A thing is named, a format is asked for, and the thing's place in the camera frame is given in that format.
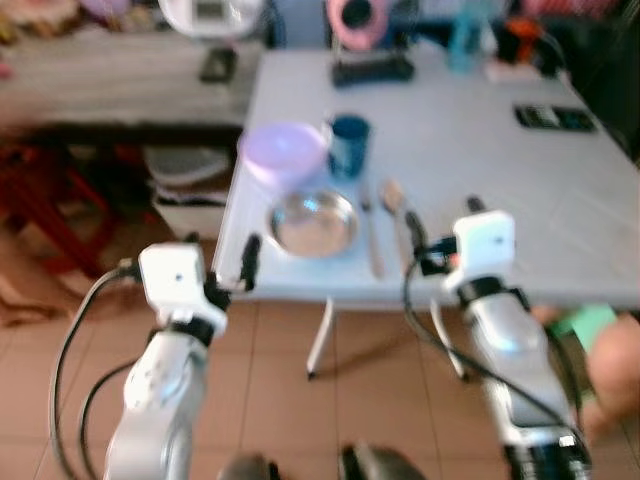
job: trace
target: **cup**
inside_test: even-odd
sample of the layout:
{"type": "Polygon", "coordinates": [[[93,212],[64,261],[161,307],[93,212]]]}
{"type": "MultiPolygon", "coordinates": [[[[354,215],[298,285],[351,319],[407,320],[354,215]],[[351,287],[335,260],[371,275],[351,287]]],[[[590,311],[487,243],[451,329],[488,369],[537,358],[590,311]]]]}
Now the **cup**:
{"type": "Polygon", "coordinates": [[[371,127],[358,115],[337,115],[326,124],[329,170],[338,179],[356,178],[364,167],[371,127]]]}

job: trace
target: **metal plate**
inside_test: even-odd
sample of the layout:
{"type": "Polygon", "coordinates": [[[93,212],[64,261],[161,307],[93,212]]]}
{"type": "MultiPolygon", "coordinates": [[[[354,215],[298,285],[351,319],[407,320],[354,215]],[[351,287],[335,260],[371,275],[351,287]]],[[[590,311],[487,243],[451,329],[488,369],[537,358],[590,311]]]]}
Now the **metal plate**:
{"type": "Polygon", "coordinates": [[[346,250],[358,230],[353,205],[331,191],[292,193],[271,210],[268,222],[283,249],[309,258],[346,250]]]}

